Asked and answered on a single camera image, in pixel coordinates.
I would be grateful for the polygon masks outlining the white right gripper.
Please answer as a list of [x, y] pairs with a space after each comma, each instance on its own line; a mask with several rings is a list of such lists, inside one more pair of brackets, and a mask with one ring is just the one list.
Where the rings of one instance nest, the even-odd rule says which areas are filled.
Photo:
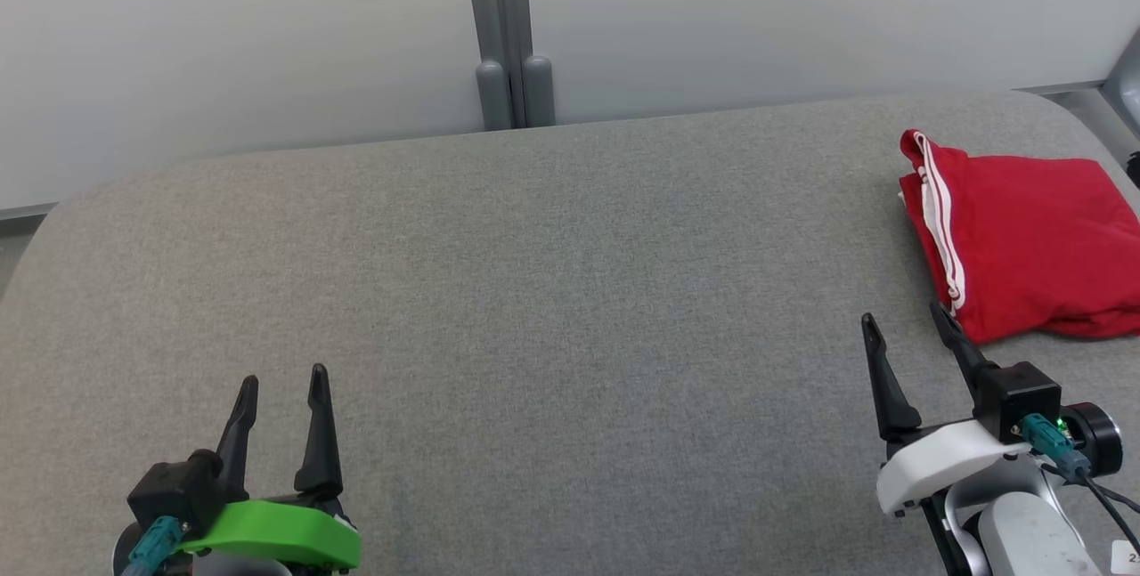
[[[966, 388], [974, 399], [974, 417], [982, 414], [982, 376], [997, 370], [997, 363], [984, 356], [982, 349], [966, 336], [964, 328], [945, 305], [931, 303], [930, 316], [940, 342], [953, 354]], [[872, 313], [863, 313], [860, 328], [866, 346], [868, 378], [871, 382], [876, 424], [883, 443], [903, 443], [923, 425], [919, 412], [907, 401], [887, 358], [883, 333]], [[885, 516], [907, 508], [909, 503], [929, 498], [954, 482], [977, 474], [1005, 455], [1031, 451], [1031, 443], [1001, 443], [976, 419], [942, 425], [904, 449], [896, 451], [881, 467], [876, 478], [876, 498]]]

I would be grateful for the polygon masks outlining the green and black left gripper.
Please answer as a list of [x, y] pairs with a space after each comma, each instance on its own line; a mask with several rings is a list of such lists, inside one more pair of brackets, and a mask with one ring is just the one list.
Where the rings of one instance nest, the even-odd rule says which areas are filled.
[[302, 498], [249, 498], [244, 480], [249, 433], [256, 423], [259, 380], [244, 378], [215, 454], [223, 462], [217, 481], [228, 504], [202, 540], [184, 540], [177, 555], [192, 573], [350, 573], [363, 560], [363, 540], [339, 503], [343, 474], [329, 370], [314, 364], [308, 389], [311, 417], [294, 490]]

